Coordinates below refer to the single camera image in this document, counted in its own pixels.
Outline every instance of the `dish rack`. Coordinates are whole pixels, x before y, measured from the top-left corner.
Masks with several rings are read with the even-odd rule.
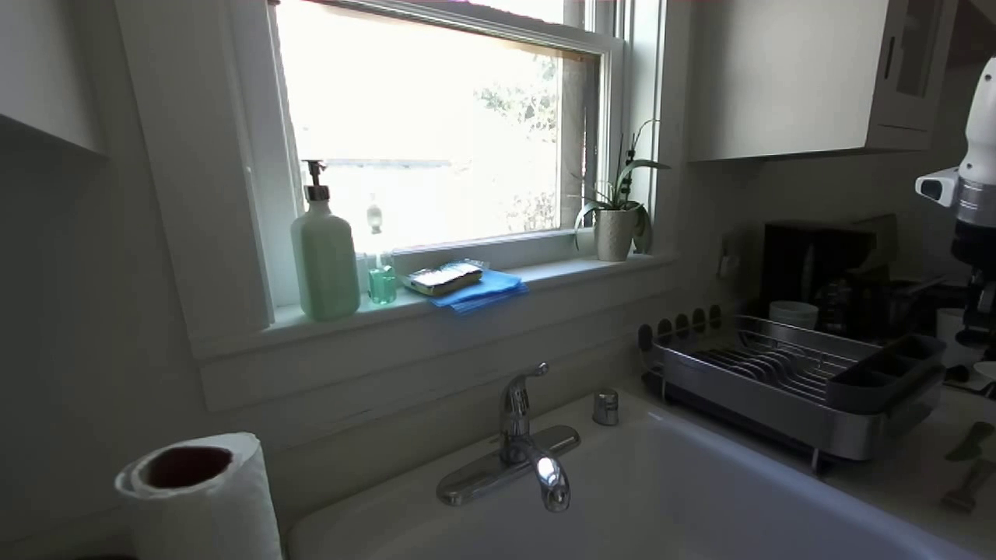
[[[649,346],[654,388],[829,456],[872,459],[918,426],[939,397],[939,343],[869,346],[790,324],[738,318]]]

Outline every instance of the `faucet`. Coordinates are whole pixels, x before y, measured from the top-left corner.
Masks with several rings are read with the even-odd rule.
[[[540,375],[547,370],[543,361],[537,361],[531,370],[513,375],[502,397],[502,462],[531,462],[540,503],[557,512],[570,508],[570,480],[562,466],[555,459],[555,454],[537,446],[530,431],[530,375]]]
[[[457,508],[479,494],[487,494],[531,471],[537,481],[537,496],[552,512],[570,508],[570,480],[555,454],[567,454],[583,440],[570,426],[547,426],[531,436],[530,428],[530,393],[526,378],[540,375],[547,363],[535,363],[513,375],[502,393],[502,449],[485,454],[453,472],[449,472],[436,494],[437,500]]]

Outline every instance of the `white cabinet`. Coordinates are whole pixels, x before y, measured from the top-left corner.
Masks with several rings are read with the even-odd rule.
[[[692,159],[923,148],[958,0],[706,0]]]
[[[68,0],[0,3],[0,148],[72,143],[99,152]]]

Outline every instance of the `paper towel roll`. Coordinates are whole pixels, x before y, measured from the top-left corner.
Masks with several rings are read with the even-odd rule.
[[[149,452],[115,476],[139,560],[280,560],[261,446],[251,431]]]

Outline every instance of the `white sink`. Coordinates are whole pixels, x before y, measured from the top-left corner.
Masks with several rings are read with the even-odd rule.
[[[559,456],[571,508],[547,512],[531,476],[463,508],[436,481],[494,452],[481,440],[374,492],[304,516],[299,560],[962,560],[931,533],[875,510],[802,466],[623,393],[623,423],[593,426],[592,397],[535,426],[567,423]]]

